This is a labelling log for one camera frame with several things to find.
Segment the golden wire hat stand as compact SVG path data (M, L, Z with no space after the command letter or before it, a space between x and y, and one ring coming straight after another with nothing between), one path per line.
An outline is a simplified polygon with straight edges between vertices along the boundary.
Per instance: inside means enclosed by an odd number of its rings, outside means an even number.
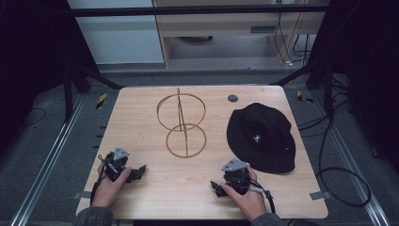
M207 135L200 127L206 116L206 104L192 93L177 88L159 101L156 118L167 130L167 150L179 158L191 158L200 154L207 144Z

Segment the black bucket hat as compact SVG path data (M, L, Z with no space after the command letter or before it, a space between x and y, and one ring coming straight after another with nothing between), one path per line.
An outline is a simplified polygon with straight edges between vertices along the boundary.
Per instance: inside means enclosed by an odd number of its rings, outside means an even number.
M292 124L276 108L250 104L231 113L227 141L231 151L258 171L274 174L295 169Z

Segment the aluminium floor rail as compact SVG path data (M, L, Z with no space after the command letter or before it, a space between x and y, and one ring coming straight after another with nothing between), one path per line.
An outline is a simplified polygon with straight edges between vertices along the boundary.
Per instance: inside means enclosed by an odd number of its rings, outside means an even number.
M40 195L53 171L56 161L61 154L66 141L68 140L73 126L81 112L82 105L87 99L86 94L78 94L76 102L73 104L73 109L70 117L63 123L52 148L47 154L44 163L42 164L39 173L37 174L32 186L30 187L24 201L18 208L18 211L10 221L9 226L25 226L29 220Z
M357 197L360 203L342 202L340 199L336 198L337 202L340 202L346 206L351 206L353 208L363 208L366 210L370 220L374 226L391 226L391 223L386 216L382 206L375 197L375 193L370 187L368 181L365 178L363 171L360 169L358 163L356 162L354 156L350 153L348 146L346 145L342 133L339 131L338 127L334 124L334 120L331 120L327 113L325 112L324 105L322 103L322 95L317 91L312 91L311 95L314 99L315 104L318 106L321 114L327 118L326 131L324 133L323 140L326 140L327 136L331 136L332 141L335 145L336 152L343 162L342 167L328 167L322 168L322 156L323 147L320 148L318 157L318 175L321 181L324 181L323 174L326 171L343 171L345 172L356 190Z

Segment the person's right hand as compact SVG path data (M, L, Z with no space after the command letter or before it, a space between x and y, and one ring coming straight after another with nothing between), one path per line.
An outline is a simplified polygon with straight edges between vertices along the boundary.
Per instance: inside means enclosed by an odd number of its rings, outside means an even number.
M263 194L249 189L246 194L241 195L226 184L222 188L250 222L267 213Z

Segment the black metal frame stand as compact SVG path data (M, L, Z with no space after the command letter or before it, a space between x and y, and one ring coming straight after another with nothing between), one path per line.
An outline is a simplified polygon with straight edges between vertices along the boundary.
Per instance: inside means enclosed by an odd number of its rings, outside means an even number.
M73 113L72 86L75 86L79 93L88 93L90 91L91 86L86 79L87 76L111 89L122 89L122 85L106 79L89 68L79 64L67 63L62 73L65 100L64 122L67 122L72 117Z
M297 79L300 75L309 73L310 77L306 82L309 89L316 89L321 83L324 83L324 109L327 116L333 120L334 110L332 103L332 64L328 60L314 60L306 66L296 70L288 76L277 82L271 83L271 86L285 86L290 81Z

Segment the dark curtain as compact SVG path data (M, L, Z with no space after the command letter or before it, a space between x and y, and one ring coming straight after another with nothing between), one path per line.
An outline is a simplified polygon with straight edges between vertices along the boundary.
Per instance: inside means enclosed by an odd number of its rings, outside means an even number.
M59 42L76 64L98 71L76 20L51 14L69 8L68 0L0 0L0 155L35 98L63 83Z
M333 59L377 149L399 173L399 0L329 0L311 60Z

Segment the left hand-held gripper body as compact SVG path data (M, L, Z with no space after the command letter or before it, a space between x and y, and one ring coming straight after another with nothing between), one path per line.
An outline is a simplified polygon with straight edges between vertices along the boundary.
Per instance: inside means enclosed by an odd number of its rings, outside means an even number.
M114 152L109 153L104 159L105 174L115 182L125 169L125 164L130 153L117 146Z

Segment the black horizontal frame bar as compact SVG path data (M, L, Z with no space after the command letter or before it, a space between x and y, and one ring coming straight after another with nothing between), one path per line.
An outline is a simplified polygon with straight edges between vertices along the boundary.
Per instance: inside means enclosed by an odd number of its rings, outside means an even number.
M157 8L79 8L71 9L74 17L101 16L147 16L147 15L191 15L231 13L280 13L280 12L322 12L329 10L329 4L310 5L247 5L247 6L192 6Z

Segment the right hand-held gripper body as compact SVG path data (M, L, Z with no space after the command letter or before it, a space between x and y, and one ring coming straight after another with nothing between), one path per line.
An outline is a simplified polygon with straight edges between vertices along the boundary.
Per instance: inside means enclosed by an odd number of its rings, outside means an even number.
M226 184L231 186L237 193L244 195L250 187L250 176L247 168L249 163L231 159L221 170Z

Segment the white cabinet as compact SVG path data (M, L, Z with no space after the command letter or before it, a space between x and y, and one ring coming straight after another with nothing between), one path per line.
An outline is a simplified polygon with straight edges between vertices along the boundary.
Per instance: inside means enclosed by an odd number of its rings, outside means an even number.
M152 8L152 0L67 0L71 9ZM163 63L154 16L77 17L99 65Z

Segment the person's left hand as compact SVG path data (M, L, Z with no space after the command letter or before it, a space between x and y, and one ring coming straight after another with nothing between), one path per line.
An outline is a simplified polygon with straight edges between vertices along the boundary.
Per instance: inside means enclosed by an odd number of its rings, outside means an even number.
M91 206L94 207L110 207L125 185L132 170L130 167L127 167L121 173L120 177L115 182L112 182L107 176L103 177L103 168L104 165L101 164L97 169L101 181L97 186L94 198L91 202Z

